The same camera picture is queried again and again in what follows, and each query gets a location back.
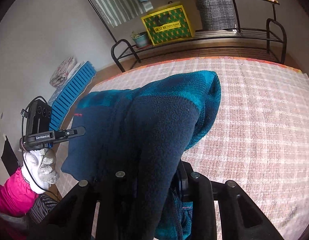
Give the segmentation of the pink sleeve forearm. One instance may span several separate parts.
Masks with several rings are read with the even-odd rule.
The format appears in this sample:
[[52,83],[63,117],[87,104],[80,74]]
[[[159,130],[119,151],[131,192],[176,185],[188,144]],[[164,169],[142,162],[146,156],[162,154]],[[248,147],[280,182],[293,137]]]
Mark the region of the pink sleeve forearm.
[[23,217],[33,207],[39,194],[31,190],[30,184],[22,175],[21,168],[0,185],[0,213]]

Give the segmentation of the left hand white glove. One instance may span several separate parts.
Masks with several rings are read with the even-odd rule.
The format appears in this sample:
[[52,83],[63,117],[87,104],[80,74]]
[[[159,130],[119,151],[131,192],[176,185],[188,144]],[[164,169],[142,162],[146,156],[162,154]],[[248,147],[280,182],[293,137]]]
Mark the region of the left hand white glove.
[[50,148],[23,153],[22,175],[37,194],[48,191],[58,181],[59,174],[55,166],[55,152]]

